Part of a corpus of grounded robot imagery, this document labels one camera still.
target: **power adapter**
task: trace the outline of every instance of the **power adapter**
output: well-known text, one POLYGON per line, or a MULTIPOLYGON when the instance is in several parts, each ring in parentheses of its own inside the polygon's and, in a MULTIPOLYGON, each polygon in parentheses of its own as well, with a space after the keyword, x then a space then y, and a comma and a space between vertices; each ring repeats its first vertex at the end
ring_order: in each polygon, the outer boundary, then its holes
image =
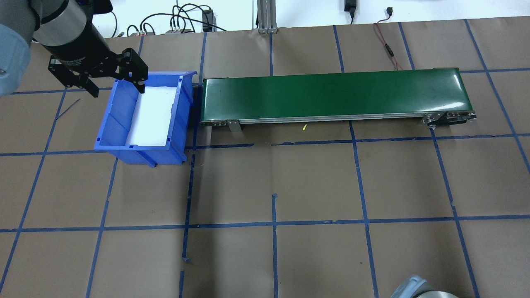
MULTIPOLYGON (((202 14, 202 21, 203 21, 203 23, 217 25, 216 24, 215 15, 214 15, 214 11, 213 10, 205 10, 204 13, 202 14)), ((212 26, 210 26, 208 24, 202 24, 202 31, 203 32, 217 31, 217 28, 212 27, 212 26)))
POLYGON ((344 11, 350 12, 350 17, 353 21, 357 9, 357 0, 344 0, 344 11))

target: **blue tape line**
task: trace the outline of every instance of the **blue tape line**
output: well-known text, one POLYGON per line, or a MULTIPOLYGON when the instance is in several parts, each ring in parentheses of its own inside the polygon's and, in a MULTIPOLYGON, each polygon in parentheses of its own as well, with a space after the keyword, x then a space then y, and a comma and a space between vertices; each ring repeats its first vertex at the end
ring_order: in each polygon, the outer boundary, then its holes
POLYGON ((191 195, 193 192, 193 171, 195 168, 195 154, 191 157, 191 168, 190 168, 190 182, 188 186, 188 202, 186 203, 186 219, 184 228, 184 239, 182 241, 182 257, 185 258, 188 251, 188 233, 190 224, 190 213, 191 213, 191 195))
POLYGON ((94 272, 96 270, 96 263, 98 261, 99 247, 101 245, 101 237, 103 236, 103 227, 105 226, 105 218, 107 217, 107 209, 109 208, 109 200, 105 200, 105 207, 103 208, 103 216, 101 216, 101 224, 98 232, 98 240, 96 241, 96 248, 94 250, 94 258, 92 259, 92 267, 90 268, 89 284, 86 287, 86 298, 90 297, 92 290, 92 280, 94 280, 94 272))
POLYGON ((462 251, 464 252, 464 259, 467 266, 467 271, 469 272, 469 277, 471 279, 471 285, 473 286, 473 292, 475 298, 480 298, 479 289, 476 286, 475 275, 473 274, 473 268, 471 267, 471 261, 469 255, 467 254, 467 247, 465 245, 464 234, 462 233, 462 228, 460 227, 460 221, 458 220, 458 213, 456 208, 453 205, 453 193, 451 192, 451 187, 449 186, 449 180, 447 179, 447 172, 445 171, 444 161, 441 158, 440 148, 438 146, 438 140, 436 140, 436 135, 434 130, 431 130, 432 142, 434 143, 434 148, 436 150, 436 156, 438 157, 438 163, 440 164, 440 169, 442 176, 444 178, 445 189, 447 190, 447 197, 449 198, 449 203, 451 205, 451 210, 453 211, 453 218, 456 223, 456 229, 458 231, 458 238, 460 239, 460 244, 462 246, 462 251))
POLYGON ((207 32, 204 33, 202 36, 202 49, 200 54, 200 66, 199 66, 199 87, 197 88, 197 98, 199 103, 193 105, 195 113, 195 121, 193 126, 193 140, 192 140, 192 149, 197 149, 197 131, 199 130, 199 122, 200 122, 200 115, 201 115, 201 109, 200 106, 202 105, 202 78, 203 78, 203 72, 204 72, 204 56, 206 53, 206 41, 207 41, 207 32))
POLYGON ((202 50, 200 54, 200 68, 199 68, 199 85, 202 85, 202 72, 204 70, 204 55, 206 53, 206 35, 208 33, 204 33, 204 36, 202 37, 202 50))
POLYGON ((374 254, 372 251, 372 240, 370 237, 370 226, 369 226, 369 219, 368 219, 368 211, 366 209, 366 201, 365 201, 365 194, 364 194, 364 188, 363 188, 363 178, 361 176, 361 167, 359 165, 359 155, 357 151, 357 142, 355 139, 355 131, 354 127, 351 121, 349 121, 350 125, 350 134, 351 134, 351 140, 352 144, 354 146, 354 158, 355 158, 355 169, 357 171, 357 181, 359 183, 359 193, 361 196, 361 206, 363 208, 363 220, 365 224, 365 234, 366 234, 366 246, 368 249, 368 259, 370 261, 370 272, 372 274, 372 285, 374 287, 374 296, 375 298, 379 298, 379 291, 377 289, 377 278, 375 276, 375 265, 374 265, 374 254))
POLYGON ((270 62, 270 76, 274 75, 274 67, 272 65, 272 33, 269 34, 269 62, 270 62))
POLYGON ((184 229, 183 224, 168 225, 132 225, 132 226, 106 226, 104 231, 142 231, 142 230, 177 230, 184 229))
POLYGON ((13 92, 12 95, 19 95, 19 94, 44 94, 44 93, 62 93, 63 90, 42 90, 42 91, 21 91, 21 92, 13 92))
POLYGON ((289 145, 315 145, 315 144, 344 144, 351 143, 350 139, 340 139, 331 141, 300 141, 300 142, 283 142, 281 144, 272 144, 271 146, 289 146, 289 145))
POLYGON ((97 226, 78 226, 78 227, 27 227, 21 230, 22 233, 27 232, 84 232, 84 231, 98 231, 97 226))
MULTIPOLYGON (((528 137, 530 134, 517 134, 519 137, 528 137)), ((513 134, 505 135, 475 135, 475 136, 437 136, 438 139, 468 139, 468 138, 504 138, 513 137, 513 134)), ((381 142, 381 141, 425 141, 431 140, 431 137, 399 137, 399 138, 366 138, 357 139, 357 143, 362 142, 381 142)), ((352 141, 349 139, 329 140, 329 141, 300 141, 300 142, 283 142, 281 144, 271 144, 271 146, 289 146, 289 145, 315 145, 315 144, 348 144, 352 141)), ((217 148, 241 148, 252 147, 253 143, 247 144, 228 144, 228 145, 204 145, 197 146, 196 150, 203 149, 217 149, 217 148)), ((184 149, 192 150, 192 146, 186 146, 184 149)), ((19 152, 19 153, 0 153, 2 156, 27 156, 27 155, 59 155, 59 154, 90 154, 90 153, 106 153, 105 150, 77 150, 77 151, 49 151, 49 152, 19 152)))
POLYGON ((273 222, 226 223, 226 224, 190 224, 190 229, 222 229, 225 227, 272 226, 273 222))
POLYGON ((501 73, 501 72, 527 72, 530 68, 502 68, 502 69, 488 69, 490 73, 501 73))
POLYGON ((29 155, 44 155, 44 152, 0 153, 0 156, 29 156, 29 155))
POLYGON ((407 38, 405 37, 405 31, 403 31, 403 26, 401 22, 397 23, 399 26, 399 31, 401 32, 401 37, 403 38, 403 43, 405 44, 405 50, 407 50, 407 56, 409 57, 410 67, 412 70, 415 70, 414 61, 412 60, 412 55, 410 54, 409 44, 407 43, 407 38))
POLYGON ((336 221, 284 221, 276 225, 323 225, 323 224, 364 224, 365 220, 336 220, 336 221))
POLYGON ((525 220, 530 219, 530 214, 518 215, 478 215, 478 216, 459 216, 460 221, 485 221, 485 220, 525 220))
MULTIPOLYGON (((486 220, 524 220, 530 219, 530 214, 516 215, 475 215, 459 216, 461 221, 486 221, 486 220)), ((377 218, 369 219, 370 224, 378 223, 416 223, 416 222, 447 222, 453 221, 454 217, 413 217, 413 218, 377 218)), ((226 224, 190 224, 190 229, 223 229, 230 227, 251 227, 251 226, 273 226, 273 225, 333 225, 333 224, 364 224, 365 220, 324 220, 324 221, 276 221, 276 222, 247 222, 247 223, 226 223, 226 224)), ((178 230, 185 229, 184 224, 174 225, 139 225, 139 226, 106 226, 105 231, 141 231, 141 230, 178 230)), ((80 227, 30 227, 23 228, 25 232, 79 232, 98 231, 97 226, 80 227)), ((0 229, 0 233, 14 233, 17 229, 0 229)))
MULTIPOLYGON (((57 107, 57 112, 55 113, 54 119, 56 119, 59 113, 61 112, 61 107, 63 106, 63 102, 66 96, 66 90, 67 89, 65 88, 63 96, 61 97, 61 101, 59 101, 59 107, 57 107)), ((48 150, 48 147, 50 146, 51 136, 54 134, 56 123, 57 122, 54 120, 54 122, 51 124, 50 134, 48 135, 48 140, 46 141, 46 147, 44 149, 44 152, 46 152, 48 150)), ((44 164, 45 157, 46 155, 43 155, 40 159, 39 167, 37 168, 37 173, 35 174, 35 179, 33 180, 33 185, 31 186, 30 194, 28 195, 28 200, 26 201, 26 206, 24 207, 24 212, 22 213, 22 218, 20 219, 19 227, 17 229, 13 245, 11 246, 9 257, 7 258, 4 273, 2 274, 2 279, 0 280, 0 293, 2 292, 2 288, 4 287, 7 272, 9 271, 9 266, 11 265, 11 261, 13 260, 13 254, 15 253, 16 245, 19 241, 20 233, 22 231, 22 226, 24 225, 26 215, 28 214, 28 210, 30 208, 31 199, 33 198, 33 193, 35 192, 35 187, 37 186, 37 181, 39 180, 40 171, 42 170, 42 165, 44 164)))
POLYGON ((114 165, 112 166, 112 174, 110 175, 109 189, 107 190, 107 200, 110 198, 112 193, 112 186, 114 185, 114 177, 116 176, 116 168, 118 167, 118 158, 114 159, 114 165))
MULTIPOLYGON (((112 90, 112 87, 102 87, 99 88, 100 90, 112 90)), ((67 93, 69 92, 83 92, 86 91, 85 89, 68 89, 66 90, 67 93)), ((40 90, 40 91, 20 91, 20 92, 13 92, 12 95, 19 95, 19 94, 45 94, 45 93, 62 93, 65 92, 65 90, 40 90)))
POLYGON ((231 145, 206 145, 206 146, 197 146, 196 149, 216 149, 216 148, 241 148, 241 147, 252 147, 251 144, 231 144, 231 145))
POLYGON ((46 155, 61 155, 61 154, 93 154, 93 153, 106 153, 105 150, 73 150, 73 151, 50 151, 46 152, 46 155))
POLYGON ((272 194, 272 266, 274 273, 274 298, 278 298, 278 239, 276 235, 276 198, 277 194, 272 194))
POLYGON ((138 46, 138 56, 142 54, 142 47, 144 46, 144 36, 140 37, 140 45, 138 46))
POLYGON ((460 71, 461 74, 480 74, 480 73, 485 73, 486 71, 481 69, 481 70, 478 70, 478 71, 460 71))
POLYGON ((482 53, 480 53, 479 45, 476 43, 475 36, 473 36, 473 32, 471 32, 471 27, 469 26, 469 23, 467 20, 464 20, 464 22, 467 27, 467 31, 471 37, 471 40, 473 41, 473 45, 475 46, 475 50, 477 54, 479 55, 480 62, 482 63, 482 66, 484 67, 484 70, 486 71, 486 76, 488 77, 488 81, 490 82, 491 88, 493 89, 495 97, 497 98, 497 101, 499 102, 502 113, 504 114, 504 117, 506 118, 506 121, 508 122, 508 126, 510 127, 511 133, 514 135, 515 142, 517 143, 517 147, 519 147, 519 151, 521 152, 521 156, 523 157, 523 161, 526 165, 526 170, 528 171, 528 173, 530 173, 530 163, 528 162, 528 158, 526 157, 526 153, 519 140, 519 137, 517 136, 517 133, 515 132, 515 127, 511 123, 510 117, 508 116, 508 112, 506 111, 504 104, 502 103, 502 100, 500 98, 499 92, 497 91, 497 88, 495 87, 495 84, 493 83, 493 79, 491 78, 489 70, 486 66, 486 62, 484 61, 484 58, 482 57, 482 53))
POLYGON ((468 139, 468 138, 508 138, 513 137, 512 134, 507 135, 476 135, 476 136, 436 136, 437 139, 468 139))
POLYGON ((94 258, 92 259, 92 267, 90 269, 89 284, 86 287, 86 298, 90 297, 90 291, 92 290, 92 280, 94 280, 94 272, 96 270, 96 263, 98 261, 99 248, 101 245, 101 237, 103 236, 103 230, 105 228, 105 219, 107 218, 107 210, 109 209, 109 197, 112 192, 112 185, 114 184, 114 177, 116 176, 116 167, 118 165, 118 159, 114 159, 114 165, 112 166, 112 172, 110 174, 109 189, 107 191, 107 198, 105 200, 105 206, 103 208, 103 215, 101 215, 101 223, 98 231, 98 240, 96 241, 96 247, 94 250, 94 258))
POLYGON ((335 34, 335 42, 337 43, 337 51, 339 52, 340 72, 344 73, 344 63, 342 62, 342 52, 340 51, 339 35, 337 34, 337 26, 333 25, 333 33, 335 34))
POLYGON ((370 223, 449 222, 453 219, 453 217, 381 218, 377 220, 370 220, 370 223))
POLYGON ((391 141, 391 142, 400 142, 400 141, 425 141, 425 140, 431 140, 430 137, 400 137, 400 138, 365 138, 365 139, 358 139, 355 142, 356 143, 362 143, 362 142, 381 142, 381 141, 391 141))
MULTIPOLYGON (((490 73, 503 73, 503 72, 527 72, 530 71, 530 68, 501 68, 501 69, 488 69, 490 73)), ((483 69, 477 71, 460 71, 461 74, 476 74, 476 73, 485 73, 483 69)))
POLYGON ((0 156, 59 155, 59 154, 85 154, 85 153, 106 153, 106 151, 105 150, 78 150, 78 151, 49 151, 49 152, 19 152, 19 153, 0 153, 0 156))
POLYGON ((179 298, 182 298, 184 293, 184 270, 180 271, 180 280, 179 280, 179 298))

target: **green conveyor belt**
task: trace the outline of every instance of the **green conveyor belt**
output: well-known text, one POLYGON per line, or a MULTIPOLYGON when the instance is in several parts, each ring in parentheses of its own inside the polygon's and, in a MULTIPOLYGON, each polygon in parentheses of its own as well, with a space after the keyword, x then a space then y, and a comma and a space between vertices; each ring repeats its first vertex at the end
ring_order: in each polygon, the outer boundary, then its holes
POLYGON ((201 123, 226 125, 472 112, 457 68, 204 81, 201 123))

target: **brown paper floor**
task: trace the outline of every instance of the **brown paper floor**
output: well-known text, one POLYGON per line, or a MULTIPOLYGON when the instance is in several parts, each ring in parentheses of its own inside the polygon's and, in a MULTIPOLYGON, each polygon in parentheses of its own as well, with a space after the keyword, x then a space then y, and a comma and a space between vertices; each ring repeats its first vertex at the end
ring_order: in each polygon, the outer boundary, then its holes
MULTIPOLYGON (((459 67, 478 120, 231 133, 195 128, 192 110, 187 162, 126 165, 93 151, 113 80, 95 80, 98 99, 64 90, 34 45, 0 99, 2 296, 389 297, 418 274, 460 297, 527 297, 530 17, 381 29, 405 69, 459 67)), ((371 25, 108 43, 196 83, 393 69, 371 25)))

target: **white wall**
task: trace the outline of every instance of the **white wall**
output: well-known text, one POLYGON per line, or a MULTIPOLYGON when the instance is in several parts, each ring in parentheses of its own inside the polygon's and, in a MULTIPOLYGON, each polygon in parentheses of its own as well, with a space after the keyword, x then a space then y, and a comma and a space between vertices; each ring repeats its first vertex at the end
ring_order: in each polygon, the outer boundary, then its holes
MULTIPOLYGON (((126 31, 130 24, 138 26, 150 14, 171 13, 175 3, 175 0, 112 0, 114 13, 118 17, 116 34, 126 31)), ((179 1, 179 5, 185 3, 188 2, 179 1)), ((217 25, 226 30, 248 30, 254 27, 257 10, 255 0, 201 0, 192 3, 210 5, 216 14, 217 25)), ((394 8, 391 22, 530 15, 530 0, 358 0, 354 24, 373 23, 386 18, 388 6, 394 8)), ((279 27, 349 24, 349 13, 343 9, 344 0, 276 0, 279 27)), ((202 20, 199 11, 189 14, 193 19, 202 20)), ((169 19, 170 16, 155 16, 148 23, 159 34, 170 29, 169 19)), ((96 15, 93 23, 104 37, 112 35, 112 14, 96 15)))

